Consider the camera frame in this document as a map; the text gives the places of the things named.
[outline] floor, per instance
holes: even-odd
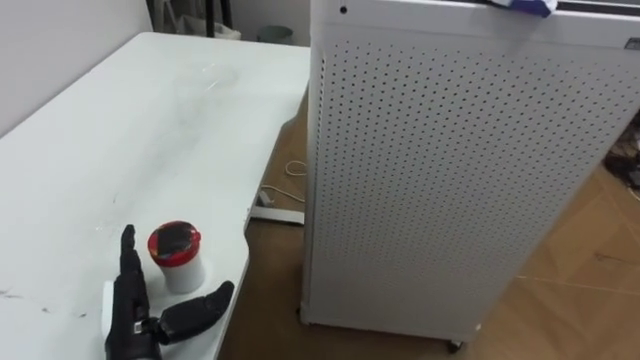
[[[304,116],[280,136],[265,183],[303,195],[288,177],[305,159]],[[302,204],[274,195],[276,206]],[[220,359],[640,359],[640,202],[597,168],[464,351],[441,341],[304,326],[302,228],[252,222],[250,264]]]

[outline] black cable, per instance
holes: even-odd
[[[229,29],[233,29],[233,19],[231,17],[231,3],[229,0],[220,0],[222,10],[222,23]]]
[[[207,37],[216,37],[216,34],[213,30],[214,26],[214,10],[215,4],[214,0],[205,0],[204,2],[204,21],[207,29]]]
[[[638,132],[640,113],[634,116],[602,161],[611,175],[632,190],[640,190],[640,149],[636,139]]]

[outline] desk surface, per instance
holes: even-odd
[[[0,139],[3,357],[104,357],[102,284],[127,223],[153,315],[226,279],[235,304],[249,210],[308,73],[306,48],[141,34]],[[207,280],[188,296],[167,293],[146,251],[176,219],[203,236]],[[229,313],[165,359],[215,357]]]

